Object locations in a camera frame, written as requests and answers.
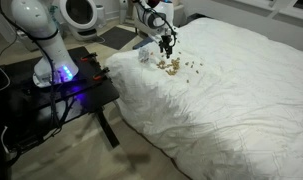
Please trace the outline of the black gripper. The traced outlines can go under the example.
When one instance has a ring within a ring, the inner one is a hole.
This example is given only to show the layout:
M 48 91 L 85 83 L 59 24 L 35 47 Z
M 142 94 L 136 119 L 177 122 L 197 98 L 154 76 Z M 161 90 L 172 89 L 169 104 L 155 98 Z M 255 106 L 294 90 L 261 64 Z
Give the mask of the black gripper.
M 163 51 L 171 51 L 172 45 L 171 42 L 173 41 L 172 35 L 162 35 L 161 40 L 159 42 L 160 50 Z

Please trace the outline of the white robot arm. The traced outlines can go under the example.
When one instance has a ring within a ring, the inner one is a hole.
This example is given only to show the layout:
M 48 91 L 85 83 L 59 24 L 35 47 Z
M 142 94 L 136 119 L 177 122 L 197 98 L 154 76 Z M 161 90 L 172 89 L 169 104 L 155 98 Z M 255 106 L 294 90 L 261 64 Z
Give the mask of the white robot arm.
M 155 7 L 150 7 L 145 0 L 131 1 L 139 21 L 155 31 L 150 37 L 159 45 L 160 52 L 169 58 L 177 40 L 172 1 L 159 0 Z M 14 20 L 5 14 L 0 0 L 0 14 L 40 49 L 42 58 L 34 66 L 34 84 L 45 88 L 72 81 L 79 68 L 66 49 L 46 3 L 42 0 L 12 0 L 11 13 Z

